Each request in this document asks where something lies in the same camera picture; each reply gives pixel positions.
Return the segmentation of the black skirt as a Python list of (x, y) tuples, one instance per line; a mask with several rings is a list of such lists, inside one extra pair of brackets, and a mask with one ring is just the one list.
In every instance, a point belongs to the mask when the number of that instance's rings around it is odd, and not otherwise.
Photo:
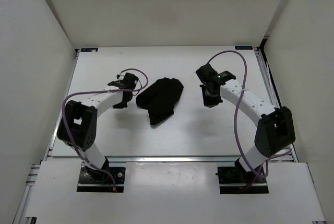
[(158, 79), (136, 97), (136, 105), (148, 111), (151, 126), (158, 125), (174, 114), (183, 89), (178, 79)]

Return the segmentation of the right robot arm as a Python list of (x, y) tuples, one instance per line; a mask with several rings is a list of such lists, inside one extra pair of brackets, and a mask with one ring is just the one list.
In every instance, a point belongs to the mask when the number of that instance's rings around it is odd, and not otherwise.
[(292, 112), (287, 107), (277, 108), (243, 89), (236, 77), (228, 71), (217, 73), (212, 68), (198, 69), (202, 82), (204, 106), (212, 108), (223, 99), (235, 105), (235, 115), (242, 111), (256, 126), (253, 146), (241, 151), (235, 162), (234, 175), (240, 182), (248, 181), (254, 170), (296, 140)]

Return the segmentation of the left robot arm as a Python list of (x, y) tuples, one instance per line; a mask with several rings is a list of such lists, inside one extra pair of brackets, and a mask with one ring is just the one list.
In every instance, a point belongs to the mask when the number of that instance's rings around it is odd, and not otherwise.
[(109, 165), (96, 144), (97, 121), (110, 108), (123, 109), (133, 97), (138, 78), (124, 78), (107, 84), (102, 93), (83, 101), (69, 100), (57, 130), (57, 138), (78, 151), (97, 182), (109, 178)]

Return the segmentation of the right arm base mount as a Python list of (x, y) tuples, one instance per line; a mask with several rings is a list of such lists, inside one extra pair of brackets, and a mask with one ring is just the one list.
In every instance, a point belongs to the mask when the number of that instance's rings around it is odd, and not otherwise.
[(252, 172), (243, 174), (237, 167), (217, 167), (221, 195), (233, 194), (268, 194), (266, 179)]

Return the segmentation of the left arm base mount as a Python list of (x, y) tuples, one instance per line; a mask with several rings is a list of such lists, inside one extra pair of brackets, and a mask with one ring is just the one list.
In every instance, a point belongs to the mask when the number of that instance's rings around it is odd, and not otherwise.
[(97, 192), (97, 193), (122, 193), (125, 183), (125, 167), (110, 167), (110, 174), (115, 180), (116, 186), (113, 185), (111, 178), (98, 171), (93, 174), (87, 167), (82, 166), (80, 169), (77, 192)]

